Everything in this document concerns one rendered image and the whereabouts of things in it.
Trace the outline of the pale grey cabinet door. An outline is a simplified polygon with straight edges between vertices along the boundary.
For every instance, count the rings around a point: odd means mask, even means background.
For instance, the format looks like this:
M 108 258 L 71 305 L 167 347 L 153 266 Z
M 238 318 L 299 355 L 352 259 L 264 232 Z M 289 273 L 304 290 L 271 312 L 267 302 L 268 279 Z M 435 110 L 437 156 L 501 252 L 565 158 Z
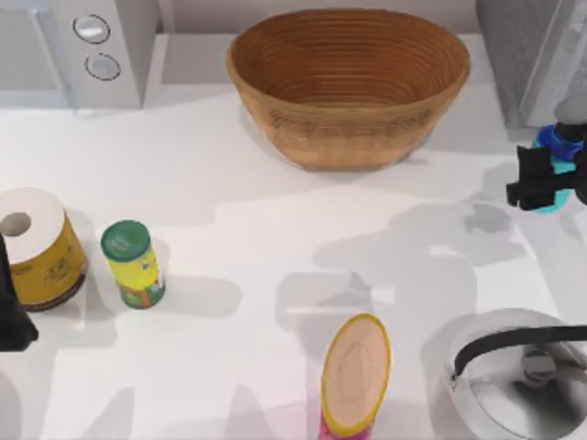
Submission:
M 528 127 L 587 123 L 587 0 L 558 0 L 519 110 Z

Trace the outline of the large round microwave knob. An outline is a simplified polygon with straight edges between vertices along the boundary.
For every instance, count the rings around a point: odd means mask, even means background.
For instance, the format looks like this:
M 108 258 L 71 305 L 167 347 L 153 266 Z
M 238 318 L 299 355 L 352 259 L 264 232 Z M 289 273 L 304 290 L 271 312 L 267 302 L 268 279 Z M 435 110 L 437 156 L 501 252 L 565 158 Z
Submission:
M 97 15 L 76 17 L 72 29 L 80 40 L 88 44 L 102 44 L 110 37 L 110 26 Z

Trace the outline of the pale microwave oven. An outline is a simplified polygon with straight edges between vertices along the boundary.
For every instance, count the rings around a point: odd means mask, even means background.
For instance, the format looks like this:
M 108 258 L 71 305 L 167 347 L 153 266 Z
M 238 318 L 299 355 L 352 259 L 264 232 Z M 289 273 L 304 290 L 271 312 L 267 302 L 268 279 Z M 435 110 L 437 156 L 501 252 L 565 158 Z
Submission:
M 102 44 L 80 40 L 76 17 L 97 15 L 110 26 Z M 0 109 L 140 108 L 156 36 L 158 0 L 0 0 Z M 102 82 L 84 61 L 104 53 L 121 74 Z

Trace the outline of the cyan bottle with blue cap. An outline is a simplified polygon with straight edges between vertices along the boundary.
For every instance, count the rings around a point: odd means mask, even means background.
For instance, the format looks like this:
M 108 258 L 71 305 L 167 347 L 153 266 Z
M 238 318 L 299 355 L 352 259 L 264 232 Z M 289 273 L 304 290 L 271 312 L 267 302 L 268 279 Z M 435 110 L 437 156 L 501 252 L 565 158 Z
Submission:
M 541 127 L 532 142 L 533 148 L 548 147 L 550 149 L 550 164 L 556 174 L 574 171 L 575 164 L 572 156 L 583 149 L 582 140 L 565 140 L 557 125 Z M 560 190 L 555 193 L 554 203 L 536 209 L 537 213 L 549 214 L 560 210 L 570 197 L 571 190 Z

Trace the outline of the brown woven basket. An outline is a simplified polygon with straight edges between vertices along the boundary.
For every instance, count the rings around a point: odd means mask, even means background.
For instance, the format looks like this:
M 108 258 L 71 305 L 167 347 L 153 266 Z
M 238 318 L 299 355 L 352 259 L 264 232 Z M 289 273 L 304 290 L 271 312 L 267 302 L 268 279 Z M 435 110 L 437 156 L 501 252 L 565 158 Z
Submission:
M 408 156 L 449 110 L 471 69 L 452 32 L 383 9 L 271 16 L 227 50 L 253 122 L 290 162 L 370 171 Z

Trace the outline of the toilet roll in yellow wrapper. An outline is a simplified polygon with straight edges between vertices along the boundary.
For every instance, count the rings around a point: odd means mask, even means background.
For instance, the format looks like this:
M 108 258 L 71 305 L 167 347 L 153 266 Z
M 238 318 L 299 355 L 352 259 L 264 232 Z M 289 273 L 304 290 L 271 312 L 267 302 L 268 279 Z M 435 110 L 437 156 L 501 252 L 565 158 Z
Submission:
M 53 194 L 36 188 L 1 191 L 0 236 L 17 297 L 27 311 L 59 306 L 82 287 L 87 259 Z

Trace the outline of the pink and yellow can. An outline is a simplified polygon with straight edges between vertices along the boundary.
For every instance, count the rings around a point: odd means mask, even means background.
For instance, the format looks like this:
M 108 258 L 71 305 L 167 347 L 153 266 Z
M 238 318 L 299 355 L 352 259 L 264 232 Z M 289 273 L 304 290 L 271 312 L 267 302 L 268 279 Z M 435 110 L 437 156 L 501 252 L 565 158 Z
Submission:
M 317 440 L 371 440 L 392 358 L 386 328 L 373 314 L 358 313 L 339 328 L 322 368 Z

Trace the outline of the small round microwave knob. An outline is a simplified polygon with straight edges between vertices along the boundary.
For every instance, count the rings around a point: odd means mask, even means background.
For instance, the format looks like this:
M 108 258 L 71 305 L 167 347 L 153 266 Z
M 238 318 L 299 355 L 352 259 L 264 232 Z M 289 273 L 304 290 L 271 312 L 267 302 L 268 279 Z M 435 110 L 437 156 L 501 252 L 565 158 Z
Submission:
M 88 56 L 84 61 L 84 67 L 90 76 L 102 82 L 113 81 L 121 74 L 118 61 L 104 53 Z

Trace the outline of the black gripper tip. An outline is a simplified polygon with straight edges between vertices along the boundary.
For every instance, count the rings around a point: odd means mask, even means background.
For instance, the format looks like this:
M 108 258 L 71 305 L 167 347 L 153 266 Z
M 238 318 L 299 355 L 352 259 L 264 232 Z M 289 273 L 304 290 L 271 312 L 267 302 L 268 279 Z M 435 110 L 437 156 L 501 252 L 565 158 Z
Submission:
M 0 353 L 23 352 L 38 339 L 38 328 L 17 297 L 6 243 L 0 234 Z

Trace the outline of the yellow can with green lid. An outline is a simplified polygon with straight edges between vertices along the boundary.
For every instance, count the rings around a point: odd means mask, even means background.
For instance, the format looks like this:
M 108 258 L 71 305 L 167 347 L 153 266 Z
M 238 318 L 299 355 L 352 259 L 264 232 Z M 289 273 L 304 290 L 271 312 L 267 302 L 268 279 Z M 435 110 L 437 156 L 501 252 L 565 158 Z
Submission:
M 104 231 L 100 245 L 126 306 L 148 309 L 163 298 L 165 281 L 147 227 L 117 221 Z

